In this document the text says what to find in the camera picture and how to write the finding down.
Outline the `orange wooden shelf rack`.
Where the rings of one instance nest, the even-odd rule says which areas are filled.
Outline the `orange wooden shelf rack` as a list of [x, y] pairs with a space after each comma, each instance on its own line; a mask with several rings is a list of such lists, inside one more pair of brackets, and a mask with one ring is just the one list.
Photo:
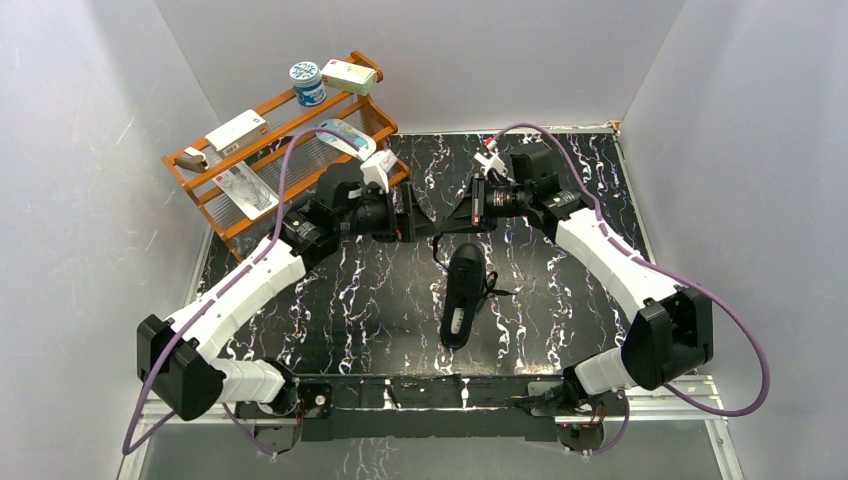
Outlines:
[[[259, 237], [264, 235], [262, 232], [266, 232], [273, 223], [275, 212], [272, 210], [259, 215], [255, 220], [249, 219], [216, 184], [213, 174], [243, 161], [276, 193], [283, 156], [290, 150], [290, 141], [300, 131], [318, 126], [325, 120], [343, 120], [375, 140], [380, 149], [387, 148], [389, 137], [398, 132], [396, 121], [371, 96], [355, 95], [334, 88], [328, 88], [327, 92], [328, 98], [311, 108], [298, 103], [293, 88], [254, 107], [253, 110], [268, 122], [269, 131], [230, 158], [222, 159], [205, 138], [195, 140], [176, 153], [161, 158], [177, 184], [238, 261], [255, 248]], [[189, 148], [206, 155], [210, 164], [207, 171], [192, 172], [178, 166], [178, 157]], [[288, 202], [313, 187], [329, 165], [345, 163], [352, 158], [321, 142], [314, 134], [305, 136], [298, 142], [290, 159], [284, 201]]]

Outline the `black canvas sneaker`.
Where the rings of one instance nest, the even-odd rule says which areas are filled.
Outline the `black canvas sneaker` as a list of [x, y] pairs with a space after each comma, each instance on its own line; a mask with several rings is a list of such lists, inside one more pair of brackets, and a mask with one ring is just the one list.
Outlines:
[[447, 273], [439, 333], [442, 344], [456, 350], [468, 342], [473, 320], [485, 298], [487, 272], [482, 249], [475, 243], [461, 244], [451, 256]]

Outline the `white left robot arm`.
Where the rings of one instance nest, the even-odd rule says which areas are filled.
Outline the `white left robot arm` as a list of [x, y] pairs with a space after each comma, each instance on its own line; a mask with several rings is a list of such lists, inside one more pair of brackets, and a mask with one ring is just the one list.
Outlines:
[[280, 226], [217, 285], [167, 319], [149, 315], [139, 324], [144, 393], [155, 393], [184, 421], [230, 402], [290, 414], [299, 400], [292, 371], [273, 359], [223, 359], [219, 354], [229, 340], [266, 303], [333, 255], [342, 239], [365, 235], [414, 243], [437, 233], [408, 182], [384, 190], [353, 163], [331, 165], [314, 193], [290, 206]]

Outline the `blue item blister pack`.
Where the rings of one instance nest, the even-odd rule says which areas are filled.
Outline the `blue item blister pack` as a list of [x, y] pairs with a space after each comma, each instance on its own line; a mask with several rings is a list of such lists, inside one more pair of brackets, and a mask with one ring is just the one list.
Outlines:
[[329, 130], [329, 133], [321, 131], [316, 134], [321, 142], [362, 161], [377, 150], [376, 141], [371, 136], [344, 120], [331, 118], [322, 121], [318, 127]]

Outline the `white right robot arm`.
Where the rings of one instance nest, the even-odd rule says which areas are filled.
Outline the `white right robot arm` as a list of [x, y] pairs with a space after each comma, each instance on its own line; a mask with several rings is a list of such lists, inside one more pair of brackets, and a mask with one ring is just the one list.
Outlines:
[[655, 390], [713, 358], [712, 303], [703, 293], [645, 266], [585, 192], [564, 188], [543, 143], [510, 151], [505, 166], [492, 139], [474, 155], [473, 174], [443, 234], [493, 231], [500, 219], [523, 217], [575, 257], [612, 295], [630, 320], [620, 347], [565, 368], [551, 398], [577, 414], [603, 395], [634, 386]]

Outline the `small beige tape dispenser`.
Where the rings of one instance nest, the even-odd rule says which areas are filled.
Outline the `small beige tape dispenser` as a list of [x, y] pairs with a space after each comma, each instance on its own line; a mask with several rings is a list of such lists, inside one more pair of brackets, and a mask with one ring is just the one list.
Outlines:
[[206, 154], [194, 147], [187, 147], [176, 155], [174, 163], [181, 169], [194, 173], [204, 173], [210, 168]]

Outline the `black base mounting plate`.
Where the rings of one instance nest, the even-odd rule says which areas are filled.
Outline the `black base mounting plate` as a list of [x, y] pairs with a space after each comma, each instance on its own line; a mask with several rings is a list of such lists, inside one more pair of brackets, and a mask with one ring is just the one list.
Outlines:
[[522, 437], [593, 450], [627, 407], [612, 392], [588, 397], [562, 375], [303, 375], [282, 413], [239, 402], [235, 415], [261, 440], [369, 437]]

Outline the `clear plastic packet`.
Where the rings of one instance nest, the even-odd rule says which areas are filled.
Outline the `clear plastic packet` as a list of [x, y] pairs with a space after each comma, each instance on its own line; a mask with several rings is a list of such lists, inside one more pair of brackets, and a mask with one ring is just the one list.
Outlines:
[[257, 220], [279, 204], [277, 192], [245, 162], [220, 172], [213, 181], [249, 220]]

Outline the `green white small box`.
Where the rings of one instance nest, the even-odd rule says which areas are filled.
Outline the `green white small box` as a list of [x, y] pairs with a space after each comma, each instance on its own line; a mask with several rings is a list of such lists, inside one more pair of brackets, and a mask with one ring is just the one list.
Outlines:
[[338, 59], [329, 60], [321, 75], [327, 87], [358, 96], [369, 95], [378, 79], [375, 69]]

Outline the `blue white round tub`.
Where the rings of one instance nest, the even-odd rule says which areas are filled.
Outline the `blue white round tub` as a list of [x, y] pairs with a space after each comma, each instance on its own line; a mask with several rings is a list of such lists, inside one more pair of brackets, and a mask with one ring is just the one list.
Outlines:
[[314, 107], [326, 98], [320, 67], [311, 61], [301, 61], [291, 66], [289, 78], [298, 103], [303, 107]]

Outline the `white red long box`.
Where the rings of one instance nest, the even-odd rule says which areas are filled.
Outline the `white red long box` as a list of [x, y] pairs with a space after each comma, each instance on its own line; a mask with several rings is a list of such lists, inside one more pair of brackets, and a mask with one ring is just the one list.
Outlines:
[[208, 133], [205, 140], [221, 158], [228, 158], [257, 142], [269, 131], [268, 122], [255, 110], [248, 109]]

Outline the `aluminium rail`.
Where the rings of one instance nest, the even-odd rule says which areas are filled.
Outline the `aluminium rail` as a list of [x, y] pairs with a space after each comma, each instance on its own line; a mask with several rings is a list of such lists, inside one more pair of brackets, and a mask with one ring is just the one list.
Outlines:
[[670, 387], [649, 391], [634, 387], [608, 392], [578, 407], [566, 406], [563, 381], [557, 375], [520, 376], [387, 376], [311, 375], [299, 384], [297, 404], [276, 414], [266, 406], [232, 402], [231, 415], [215, 404], [202, 421], [231, 417], [243, 425], [293, 424], [298, 420], [352, 421], [356, 417], [426, 414], [515, 414], [520, 419], [545, 418], [559, 424], [596, 425], [620, 421], [707, 419], [702, 405], [720, 408], [717, 388], [708, 376], [688, 375]]

